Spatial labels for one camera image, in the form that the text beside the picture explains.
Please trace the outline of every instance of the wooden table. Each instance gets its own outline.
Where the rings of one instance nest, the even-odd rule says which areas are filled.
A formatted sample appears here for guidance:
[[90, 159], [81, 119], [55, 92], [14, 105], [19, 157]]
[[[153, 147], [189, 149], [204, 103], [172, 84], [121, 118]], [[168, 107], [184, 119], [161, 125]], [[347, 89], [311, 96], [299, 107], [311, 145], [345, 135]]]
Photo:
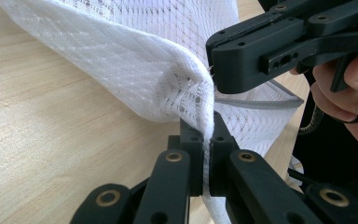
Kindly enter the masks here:
[[[246, 18], [261, 12], [241, 1]], [[306, 99], [305, 78], [278, 80]], [[266, 156], [285, 178], [301, 106]], [[147, 178], [177, 122], [142, 119], [0, 8], [0, 223], [68, 223], [96, 187]], [[200, 198], [190, 223], [210, 223]]]

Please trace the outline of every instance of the white net fabric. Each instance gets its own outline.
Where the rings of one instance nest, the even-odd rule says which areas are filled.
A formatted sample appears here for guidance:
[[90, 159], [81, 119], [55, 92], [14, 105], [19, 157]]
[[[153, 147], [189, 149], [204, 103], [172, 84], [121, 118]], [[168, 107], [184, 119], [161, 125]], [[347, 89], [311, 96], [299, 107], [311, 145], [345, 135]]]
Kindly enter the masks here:
[[[217, 93], [214, 103], [205, 43], [238, 22], [235, 0], [0, 0], [0, 6], [138, 115], [181, 118], [200, 130], [206, 186], [214, 109], [242, 148], [265, 155], [298, 106], [277, 103], [298, 98], [270, 83], [234, 96]], [[214, 221], [227, 223], [217, 201], [206, 189]]]

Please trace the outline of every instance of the black cable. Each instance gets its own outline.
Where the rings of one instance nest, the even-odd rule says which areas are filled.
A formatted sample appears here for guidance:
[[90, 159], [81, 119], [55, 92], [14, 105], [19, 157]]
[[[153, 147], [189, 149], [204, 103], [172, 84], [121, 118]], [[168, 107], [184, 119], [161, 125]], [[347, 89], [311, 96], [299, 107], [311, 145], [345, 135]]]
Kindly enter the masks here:
[[324, 112], [317, 105], [315, 105], [315, 107], [313, 107], [310, 124], [308, 124], [306, 127], [300, 127], [298, 130], [298, 135], [313, 133], [321, 124], [323, 117]]
[[303, 182], [303, 184], [307, 184], [307, 185], [317, 185], [317, 184], [319, 184], [318, 181], [316, 181], [314, 179], [311, 179], [311, 178], [301, 174], [297, 170], [289, 168], [289, 169], [287, 169], [287, 173], [289, 174], [290, 177]]

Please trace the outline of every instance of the brass insert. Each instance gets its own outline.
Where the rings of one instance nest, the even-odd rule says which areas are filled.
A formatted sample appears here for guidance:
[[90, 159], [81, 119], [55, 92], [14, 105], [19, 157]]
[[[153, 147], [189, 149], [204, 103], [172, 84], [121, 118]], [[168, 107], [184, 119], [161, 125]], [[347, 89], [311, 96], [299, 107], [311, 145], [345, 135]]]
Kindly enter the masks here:
[[350, 201], [345, 195], [333, 189], [321, 189], [319, 195], [321, 195], [325, 201], [337, 207], [347, 207], [350, 205]]
[[255, 156], [249, 152], [240, 152], [238, 158], [240, 158], [241, 161], [255, 161]]
[[108, 207], [118, 202], [120, 192], [115, 189], [109, 189], [100, 193], [95, 202], [101, 207]]
[[278, 5], [275, 7], [275, 10], [285, 10], [286, 6], [285, 5]]
[[183, 158], [182, 154], [180, 153], [177, 153], [177, 152], [172, 152], [172, 153], [169, 153], [165, 159], [167, 161], [181, 161]]

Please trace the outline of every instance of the human hand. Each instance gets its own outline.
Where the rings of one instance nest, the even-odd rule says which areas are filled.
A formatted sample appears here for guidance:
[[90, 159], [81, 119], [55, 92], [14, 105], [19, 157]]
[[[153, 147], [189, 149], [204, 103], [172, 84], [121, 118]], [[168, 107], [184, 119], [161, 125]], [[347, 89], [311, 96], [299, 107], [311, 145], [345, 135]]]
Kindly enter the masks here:
[[[350, 86], [344, 91], [331, 92], [330, 86], [335, 73], [336, 62], [315, 66], [313, 75], [316, 82], [310, 87], [316, 105], [333, 118], [353, 121], [358, 116], [358, 59], [354, 59], [344, 74]], [[345, 126], [358, 141], [358, 123]]]

